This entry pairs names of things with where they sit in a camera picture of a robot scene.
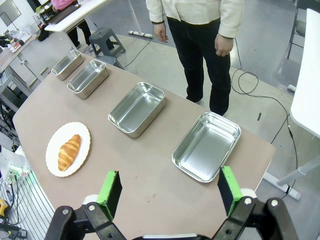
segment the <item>concrete floor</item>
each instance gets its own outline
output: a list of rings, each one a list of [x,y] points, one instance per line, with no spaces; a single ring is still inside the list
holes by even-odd
[[[131,1],[141,30],[152,33],[153,26],[145,0]],[[302,48],[293,46],[287,59],[289,38],[291,35],[296,7],[288,0],[250,0],[245,1],[243,24],[237,36],[242,69],[255,73],[264,82],[287,91],[289,84],[296,85],[302,59]],[[128,0],[110,2],[91,16],[101,28],[112,28],[116,34],[127,35],[129,30],[136,31]],[[90,19],[90,28],[96,29]],[[166,45],[174,47],[169,28]],[[303,44],[304,39],[297,39]],[[231,52],[231,65],[239,68],[236,47]]]
[[[148,43],[146,40],[131,36],[118,35],[118,37],[126,48],[126,53],[117,57],[122,66],[131,62]],[[126,70],[140,76],[147,82],[166,88],[182,97],[186,96],[187,85],[184,70],[174,47],[150,42]],[[234,71],[235,68],[231,68],[230,74],[232,75]],[[238,77],[241,73],[242,71],[238,71],[233,79],[233,85],[236,90],[239,90]],[[201,105],[209,109],[211,84],[207,73],[204,78],[204,97]],[[246,74],[241,77],[240,84],[244,90],[250,90],[255,86],[256,78]],[[293,100],[290,94],[263,81],[259,82],[258,87],[252,94],[274,97],[285,106],[288,112]],[[261,113],[261,118],[257,121],[259,113]],[[264,140],[271,142],[285,120],[286,113],[272,99],[254,98],[232,91],[230,94],[230,107],[225,117],[257,134]],[[297,126],[291,118],[289,118],[289,125],[297,147],[298,166],[301,166],[320,154],[320,139]],[[275,177],[281,178],[296,169],[294,146],[286,125],[280,131],[273,145],[277,147],[277,151],[267,171]],[[320,168],[296,180],[294,188],[302,194],[300,201],[296,201],[290,196],[284,198],[300,240],[315,240],[320,232],[319,174]],[[285,195],[264,180],[261,181],[256,193],[261,201],[266,201],[271,197],[281,198]],[[246,229],[241,239],[258,240],[260,237],[254,229]]]

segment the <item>jacket sleeve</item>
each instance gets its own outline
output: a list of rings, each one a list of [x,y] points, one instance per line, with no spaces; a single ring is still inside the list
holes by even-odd
[[[221,23],[219,28],[221,36],[227,38],[236,37],[240,29],[244,8],[245,0],[221,0]]]
[[[161,0],[146,0],[146,7],[149,10],[150,20],[154,23],[164,21],[164,7]]]

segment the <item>beige tabletop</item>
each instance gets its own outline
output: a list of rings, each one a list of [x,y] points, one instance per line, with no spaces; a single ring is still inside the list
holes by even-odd
[[[18,51],[16,51],[15,53],[10,51],[9,48],[5,47],[3,52],[0,53],[0,72],[3,72],[9,66],[9,64],[16,58],[16,56],[18,56],[18,54],[21,53],[21,51],[25,49],[26,46],[28,46],[29,43],[31,43],[35,38],[36,35],[32,35],[31,38],[28,41],[26,41],[24,45],[20,47]]]
[[[65,81],[50,73],[13,118],[26,157],[52,205],[79,208],[86,196],[99,193],[108,171],[119,170],[123,190],[114,223],[126,238],[150,233],[212,237],[226,218],[218,179],[200,183],[171,159],[178,143],[206,109],[164,89],[163,111],[140,137],[132,139],[108,121],[108,113],[143,80],[108,65],[110,76],[82,100],[67,84],[92,59],[84,57],[84,63]],[[69,122],[88,127],[91,151],[76,173],[59,178],[47,169],[46,148],[55,131]],[[274,153],[273,146],[242,128],[225,165],[231,166],[242,188],[256,189]]]

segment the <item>white jacket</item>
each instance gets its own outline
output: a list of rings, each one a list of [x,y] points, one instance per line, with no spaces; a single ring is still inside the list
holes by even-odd
[[[189,24],[208,24],[221,18],[219,34],[236,37],[244,12],[245,0],[146,0],[152,22],[168,17]]]

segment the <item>white desk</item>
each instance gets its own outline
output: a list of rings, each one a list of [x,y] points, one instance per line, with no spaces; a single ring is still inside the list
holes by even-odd
[[[320,14],[307,9],[302,63],[290,113],[291,118],[296,124],[318,138],[320,138],[319,26]],[[263,178],[285,192],[288,189],[288,183],[306,175],[310,170],[318,166],[320,166],[320,155],[281,179],[277,179],[268,173]],[[291,189],[289,195],[296,200],[299,200],[301,196],[294,189]]]
[[[86,16],[104,7],[111,0],[83,0],[81,7],[56,24],[49,24],[45,30],[51,32],[67,32],[81,22]]]
[[[303,57],[291,117],[293,121],[320,138],[320,14],[311,9],[306,13]]]

